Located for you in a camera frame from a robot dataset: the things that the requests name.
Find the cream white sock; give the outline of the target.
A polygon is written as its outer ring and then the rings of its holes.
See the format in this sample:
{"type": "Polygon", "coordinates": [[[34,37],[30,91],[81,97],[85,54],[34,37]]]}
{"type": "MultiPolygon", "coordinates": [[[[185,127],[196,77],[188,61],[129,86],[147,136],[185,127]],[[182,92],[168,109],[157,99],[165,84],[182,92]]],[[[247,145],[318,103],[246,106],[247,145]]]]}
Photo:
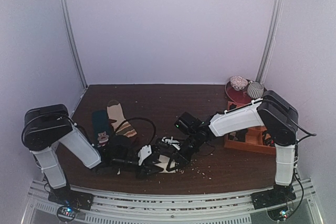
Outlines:
{"type": "Polygon", "coordinates": [[[154,166],[157,166],[157,167],[160,167],[160,168],[163,169],[160,173],[168,173],[168,174],[176,173],[176,170],[173,170],[173,171],[170,171],[170,172],[168,172],[166,170],[168,162],[169,162],[169,158],[167,156],[160,155],[159,159],[158,159],[158,162],[156,164],[154,164],[154,166]]]}

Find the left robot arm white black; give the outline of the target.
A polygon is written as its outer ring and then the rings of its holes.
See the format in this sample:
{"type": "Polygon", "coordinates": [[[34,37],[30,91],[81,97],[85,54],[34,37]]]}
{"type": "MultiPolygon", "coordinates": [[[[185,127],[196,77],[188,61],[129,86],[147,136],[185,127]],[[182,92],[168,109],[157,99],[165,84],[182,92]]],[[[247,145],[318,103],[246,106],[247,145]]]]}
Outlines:
{"type": "Polygon", "coordinates": [[[131,119],[111,119],[108,111],[99,110],[92,114],[92,120],[94,140],[73,121],[64,104],[30,109],[24,116],[22,144],[33,154],[50,189],[64,205],[71,205],[76,197],[52,147],[55,143],[66,147],[87,169],[97,173],[125,168],[142,178],[165,171],[167,163],[157,145],[149,143],[134,151],[131,138],[136,133],[131,119]]]}

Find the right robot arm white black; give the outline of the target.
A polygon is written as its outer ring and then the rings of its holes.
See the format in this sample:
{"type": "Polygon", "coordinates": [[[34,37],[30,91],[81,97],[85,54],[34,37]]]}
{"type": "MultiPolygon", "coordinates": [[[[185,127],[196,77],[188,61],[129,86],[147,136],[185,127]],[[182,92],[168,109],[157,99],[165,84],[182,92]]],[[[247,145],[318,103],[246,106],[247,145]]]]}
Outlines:
{"type": "Polygon", "coordinates": [[[166,173],[182,169],[207,141],[228,133],[264,126],[276,148],[276,187],[269,192],[272,203],[279,204],[289,196],[295,166],[298,111],[276,92],[269,90],[259,99],[239,108],[216,113],[201,121],[185,112],[175,126],[187,138],[174,151],[163,169],[166,173]]]}

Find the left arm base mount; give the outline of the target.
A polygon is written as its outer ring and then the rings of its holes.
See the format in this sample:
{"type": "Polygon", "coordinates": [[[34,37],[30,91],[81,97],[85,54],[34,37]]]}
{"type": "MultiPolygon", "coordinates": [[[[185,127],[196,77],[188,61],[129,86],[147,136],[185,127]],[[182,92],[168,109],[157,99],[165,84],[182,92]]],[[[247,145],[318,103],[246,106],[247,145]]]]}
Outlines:
{"type": "Polygon", "coordinates": [[[93,198],[93,194],[71,190],[66,187],[51,189],[48,196],[48,200],[51,202],[78,210],[90,210],[93,198]]]}

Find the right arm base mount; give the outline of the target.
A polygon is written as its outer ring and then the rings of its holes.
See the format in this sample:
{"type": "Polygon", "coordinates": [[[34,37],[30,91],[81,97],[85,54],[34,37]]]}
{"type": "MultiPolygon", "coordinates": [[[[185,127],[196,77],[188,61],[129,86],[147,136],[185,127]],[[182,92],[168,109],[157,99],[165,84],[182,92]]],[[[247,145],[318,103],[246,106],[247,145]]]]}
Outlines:
{"type": "Polygon", "coordinates": [[[251,194],[251,200],[255,210],[277,206],[295,199],[296,194],[292,183],[288,186],[274,184],[272,189],[251,194]]]}

